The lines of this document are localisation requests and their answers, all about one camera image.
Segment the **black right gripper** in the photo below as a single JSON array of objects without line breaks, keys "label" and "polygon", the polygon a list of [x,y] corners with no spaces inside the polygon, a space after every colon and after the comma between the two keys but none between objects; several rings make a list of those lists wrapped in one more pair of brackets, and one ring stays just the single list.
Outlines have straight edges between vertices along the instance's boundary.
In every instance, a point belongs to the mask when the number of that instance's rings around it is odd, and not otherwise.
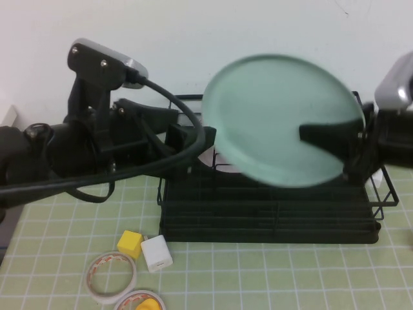
[{"label": "black right gripper", "polygon": [[335,156],[344,163],[347,181],[366,181],[383,163],[381,138],[387,117],[373,102],[362,104],[364,118],[343,123],[307,123],[299,126],[301,141]]}]

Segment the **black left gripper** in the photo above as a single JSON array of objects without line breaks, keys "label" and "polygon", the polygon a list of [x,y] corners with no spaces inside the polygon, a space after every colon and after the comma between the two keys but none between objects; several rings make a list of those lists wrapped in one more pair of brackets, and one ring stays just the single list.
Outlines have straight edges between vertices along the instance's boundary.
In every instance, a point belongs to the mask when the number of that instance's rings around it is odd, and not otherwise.
[{"label": "black left gripper", "polygon": [[[119,99],[110,112],[110,137],[114,145],[116,171],[157,162],[187,149],[197,138],[193,126],[177,123],[179,111],[150,107]],[[214,145],[216,129],[203,127],[205,143],[201,153]],[[165,134],[165,143],[158,136]]]}]

